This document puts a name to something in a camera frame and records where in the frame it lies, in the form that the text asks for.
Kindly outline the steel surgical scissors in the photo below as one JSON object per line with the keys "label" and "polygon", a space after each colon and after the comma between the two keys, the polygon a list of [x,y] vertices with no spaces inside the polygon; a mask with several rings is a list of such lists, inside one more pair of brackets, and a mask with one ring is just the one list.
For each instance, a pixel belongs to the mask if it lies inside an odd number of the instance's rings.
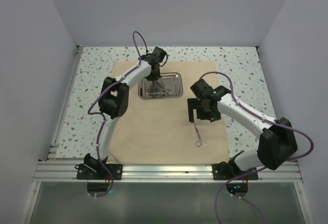
{"label": "steel surgical scissors", "polygon": [[197,147],[206,146],[206,145],[207,145],[207,142],[201,138],[201,135],[200,135],[200,132],[199,132],[199,130],[198,130],[198,127],[197,127],[196,123],[193,122],[193,125],[194,125],[194,129],[195,129],[195,132],[196,132],[196,135],[197,135],[197,139],[198,139],[198,140],[196,141],[195,145],[196,145]]}

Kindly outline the beige cloth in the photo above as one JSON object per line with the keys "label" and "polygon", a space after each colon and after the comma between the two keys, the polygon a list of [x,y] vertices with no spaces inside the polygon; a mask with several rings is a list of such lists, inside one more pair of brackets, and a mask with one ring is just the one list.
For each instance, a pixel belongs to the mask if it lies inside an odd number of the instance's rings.
{"label": "beige cloth", "polygon": [[229,148],[223,120],[195,123],[206,146],[195,145],[197,135],[189,122],[187,99],[190,87],[204,73],[214,71],[212,61],[168,62],[161,71],[182,77],[179,98],[141,99],[138,86],[129,92],[126,113],[115,126],[108,149],[108,162],[120,164],[216,164],[228,161]]}

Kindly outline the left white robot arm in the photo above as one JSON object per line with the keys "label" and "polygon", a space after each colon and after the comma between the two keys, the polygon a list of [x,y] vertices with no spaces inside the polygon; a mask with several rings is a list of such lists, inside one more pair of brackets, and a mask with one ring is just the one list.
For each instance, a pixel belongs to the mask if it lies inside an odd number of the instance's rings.
{"label": "left white robot arm", "polygon": [[85,156],[85,164],[91,163],[89,174],[95,179],[101,179],[106,175],[105,163],[108,158],[109,143],[115,126],[119,119],[126,113],[129,104],[129,91],[143,78],[158,80],[160,67],[168,60],[165,50],[155,47],[151,53],[141,55],[139,60],[126,72],[117,77],[104,79],[99,97],[88,109],[89,115],[102,116],[102,123],[98,129],[95,154]]}

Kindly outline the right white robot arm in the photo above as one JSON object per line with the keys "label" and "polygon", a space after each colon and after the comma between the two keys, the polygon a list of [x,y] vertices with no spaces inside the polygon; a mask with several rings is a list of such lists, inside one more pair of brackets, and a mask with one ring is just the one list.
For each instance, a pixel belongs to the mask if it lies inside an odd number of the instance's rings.
{"label": "right white robot arm", "polygon": [[214,179],[240,179],[256,167],[276,170],[298,149],[292,125],[286,118],[265,117],[234,98],[224,86],[212,88],[204,79],[190,87],[195,95],[187,100],[189,122],[221,120],[227,115],[248,129],[259,141],[256,149],[240,151],[227,162],[212,165]]}

